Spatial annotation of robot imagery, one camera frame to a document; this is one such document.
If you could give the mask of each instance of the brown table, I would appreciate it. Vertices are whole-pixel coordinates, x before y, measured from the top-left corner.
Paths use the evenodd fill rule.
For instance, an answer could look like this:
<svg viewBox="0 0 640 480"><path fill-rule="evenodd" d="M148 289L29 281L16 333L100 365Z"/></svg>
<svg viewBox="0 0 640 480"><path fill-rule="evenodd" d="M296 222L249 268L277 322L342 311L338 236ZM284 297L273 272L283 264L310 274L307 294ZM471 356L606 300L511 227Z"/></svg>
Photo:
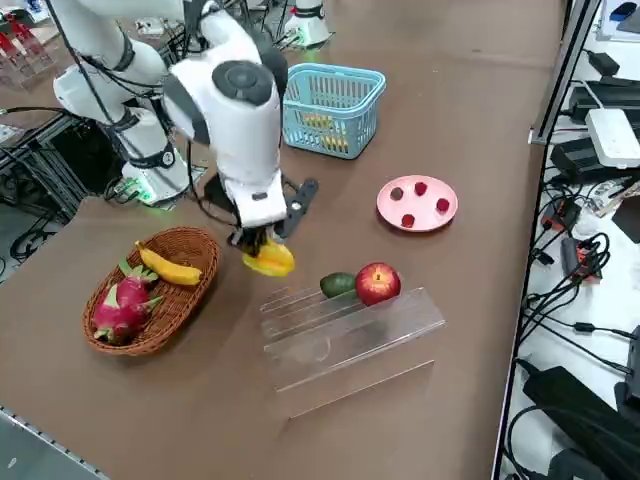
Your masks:
<svg viewBox="0 0 640 480"><path fill-rule="evenodd" d="M353 162L288 148L285 172L320 191L290 241L298 269L259 277L225 251L196 318L159 355L105 357L80 317L134 240L171 225L214 229L185 201L171 213L86 200L0 289L0 404L111 478L479 479L493 462L541 155L526 143L560 36L560 2L328 2L331 45L309 59L385 73L379 130ZM425 173L458 192L454 222L400 234L378 189ZM286 421L265 372L256 309L284 284L386 261L423 284L447 326L435 364Z"/></svg>

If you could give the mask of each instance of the brown woven basket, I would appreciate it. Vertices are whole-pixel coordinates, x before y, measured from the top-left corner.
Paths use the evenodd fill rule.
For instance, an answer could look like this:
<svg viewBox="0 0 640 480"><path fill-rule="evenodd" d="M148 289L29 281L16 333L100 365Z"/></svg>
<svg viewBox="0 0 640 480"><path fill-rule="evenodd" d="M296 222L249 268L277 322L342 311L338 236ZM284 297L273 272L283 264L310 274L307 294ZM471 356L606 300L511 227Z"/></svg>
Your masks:
<svg viewBox="0 0 640 480"><path fill-rule="evenodd" d="M169 337L180 328L200 302L218 268L218 244L206 231L199 228L171 228L156 233L143 244L171 262L202 270L200 283L194 287L185 287L172 285L160 279L153 286L151 294L152 296L162 295L163 300L151 313L144 329L129 345L112 346L93 338L95 327L92 318L97 306L104 300L108 288L124 278L120 269L114 268L93 292L82 318L87 342L100 352L137 356L158 350L167 343ZM127 256L127 262L131 267L142 264L136 248Z"/></svg>

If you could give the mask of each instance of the red apple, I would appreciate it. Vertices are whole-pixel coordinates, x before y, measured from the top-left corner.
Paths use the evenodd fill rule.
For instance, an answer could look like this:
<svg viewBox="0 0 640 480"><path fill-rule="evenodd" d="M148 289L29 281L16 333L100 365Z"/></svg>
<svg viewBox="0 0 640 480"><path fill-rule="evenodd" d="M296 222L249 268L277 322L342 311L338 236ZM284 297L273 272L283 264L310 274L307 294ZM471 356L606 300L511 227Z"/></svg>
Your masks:
<svg viewBox="0 0 640 480"><path fill-rule="evenodd" d="M371 263L356 276L356 293L368 307L397 297L401 288L398 272L385 263Z"/></svg>

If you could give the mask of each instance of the dragon fruit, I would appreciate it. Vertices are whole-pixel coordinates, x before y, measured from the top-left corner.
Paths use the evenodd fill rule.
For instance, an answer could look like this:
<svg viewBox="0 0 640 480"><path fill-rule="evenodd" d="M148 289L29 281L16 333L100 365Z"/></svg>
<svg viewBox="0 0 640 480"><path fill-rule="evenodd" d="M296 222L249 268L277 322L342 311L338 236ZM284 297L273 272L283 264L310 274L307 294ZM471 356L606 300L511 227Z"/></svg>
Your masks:
<svg viewBox="0 0 640 480"><path fill-rule="evenodd" d="M124 260L120 262L120 269L125 279L109 288L93 317L94 338L110 345L130 341L162 301L162 297L150 299L147 292L147 285L158 278L155 273L145 272L142 266L131 269Z"/></svg>
<svg viewBox="0 0 640 480"><path fill-rule="evenodd" d="M126 260L121 260L118 265L125 275L125 279L118 285L116 299L118 305L139 305L149 301L147 286L158 279L158 275L144 270L142 265L131 268Z"/></svg>

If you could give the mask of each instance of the pink plate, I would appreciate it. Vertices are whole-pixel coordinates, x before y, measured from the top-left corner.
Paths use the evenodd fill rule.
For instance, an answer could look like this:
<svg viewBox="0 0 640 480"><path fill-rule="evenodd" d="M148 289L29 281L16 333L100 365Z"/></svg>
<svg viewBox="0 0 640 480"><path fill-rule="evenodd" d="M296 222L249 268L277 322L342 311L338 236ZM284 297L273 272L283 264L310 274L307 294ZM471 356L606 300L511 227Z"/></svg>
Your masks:
<svg viewBox="0 0 640 480"><path fill-rule="evenodd" d="M419 182L427 186L427 191L422 196L416 193L416 184ZM395 188L402 189L400 200L391 198L391 192ZM409 175L396 178L382 187L378 194L378 211L387 222L401 230L429 232L453 219L458 211L458 197L442 180L425 175ZM402 225L405 215L413 216L412 227Z"/></svg>

